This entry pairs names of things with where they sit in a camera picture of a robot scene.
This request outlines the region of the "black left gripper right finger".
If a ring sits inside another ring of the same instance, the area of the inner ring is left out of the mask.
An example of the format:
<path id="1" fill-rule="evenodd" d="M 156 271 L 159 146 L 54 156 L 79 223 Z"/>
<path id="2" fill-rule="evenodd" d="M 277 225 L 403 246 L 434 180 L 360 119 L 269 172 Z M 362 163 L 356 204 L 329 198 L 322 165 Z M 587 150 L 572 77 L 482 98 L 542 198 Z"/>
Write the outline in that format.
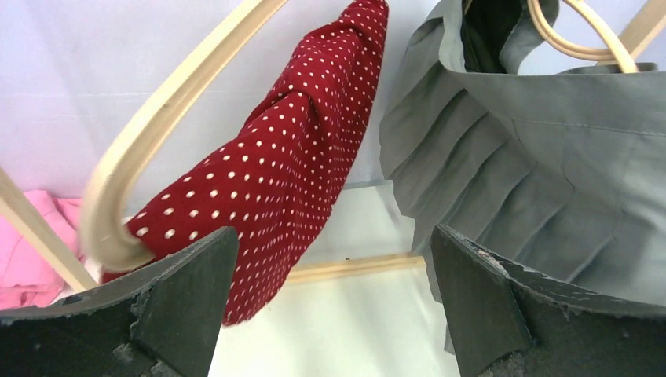
<path id="1" fill-rule="evenodd" d="M 662 376 L 665 309 L 556 280 L 436 227 L 431 250 L 462 376 Z"/>

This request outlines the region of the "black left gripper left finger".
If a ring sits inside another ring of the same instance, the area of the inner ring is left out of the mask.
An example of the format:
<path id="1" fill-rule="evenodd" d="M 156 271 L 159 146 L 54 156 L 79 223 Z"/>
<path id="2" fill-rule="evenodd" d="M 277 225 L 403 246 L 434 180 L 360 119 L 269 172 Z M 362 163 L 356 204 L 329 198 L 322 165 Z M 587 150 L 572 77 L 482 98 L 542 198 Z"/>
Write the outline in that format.
<path id="1" fill-rule="evenodd" d="M 51 306 L 2 311 L 2 375 L 207 375 L 237 252 L 222 228 Z"/>

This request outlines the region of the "red polka dot cloth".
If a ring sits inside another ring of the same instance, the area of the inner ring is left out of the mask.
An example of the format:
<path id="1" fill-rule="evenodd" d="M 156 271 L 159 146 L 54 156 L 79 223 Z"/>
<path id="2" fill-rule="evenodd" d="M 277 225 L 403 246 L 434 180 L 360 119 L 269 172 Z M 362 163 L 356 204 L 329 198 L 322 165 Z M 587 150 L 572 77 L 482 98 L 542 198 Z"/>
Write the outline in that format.
<path id="1" fill-rule="evenodd" d="M 128 221 L 157 259 L 236 230 L 225 326 L 275 297 L 329 219 L 369 123 L 388 19 L 386 2 L 354 1 L 305 35 L 238 136 Z"/>

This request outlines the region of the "grey pleated skirt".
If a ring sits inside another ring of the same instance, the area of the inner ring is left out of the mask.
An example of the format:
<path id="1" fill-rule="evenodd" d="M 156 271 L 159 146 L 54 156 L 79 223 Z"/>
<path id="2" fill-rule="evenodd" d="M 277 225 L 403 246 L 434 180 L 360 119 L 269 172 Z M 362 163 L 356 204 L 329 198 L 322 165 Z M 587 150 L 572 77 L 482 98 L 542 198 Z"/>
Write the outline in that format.
<path id="1" fill-rule="evenodd" d="M 447 225 L 605 295 L 665 302 L 665 73 L 520 75 L 543 41 L 523 1 L 441 1 L 408 41 L 380 163 L 413 251 Z"/>

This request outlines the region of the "wooden clothes hanger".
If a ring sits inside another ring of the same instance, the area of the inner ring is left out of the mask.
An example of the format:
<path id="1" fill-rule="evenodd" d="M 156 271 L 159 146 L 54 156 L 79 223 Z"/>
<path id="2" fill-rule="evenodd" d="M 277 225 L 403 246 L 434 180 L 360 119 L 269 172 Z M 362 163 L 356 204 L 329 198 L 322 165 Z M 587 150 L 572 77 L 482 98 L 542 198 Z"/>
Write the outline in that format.
<path id="1" fill-rule="evenodd" d="M 616 32 L 586 2 L 528 1 L 527 9 L 536 31 L 558 52 L 578 60 L 615 64 L 625 74 L 639 72 Z"/>

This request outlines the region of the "pink cloth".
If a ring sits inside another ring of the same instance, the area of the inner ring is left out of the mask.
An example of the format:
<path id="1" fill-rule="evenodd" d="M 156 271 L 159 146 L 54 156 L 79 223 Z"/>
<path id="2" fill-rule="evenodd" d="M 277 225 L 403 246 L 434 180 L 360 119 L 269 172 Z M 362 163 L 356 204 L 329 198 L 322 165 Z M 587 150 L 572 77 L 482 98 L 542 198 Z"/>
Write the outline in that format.
<path id="1" fill-rule="evenodd" d="M 52 230 L 80 262 L 77 228 L 82 201 L 52 196 L 44 190 L 24 193 Z M 65 288 L 64 280 L 15 228 L 1 219 L 1 309 L 46 307 Z"/>

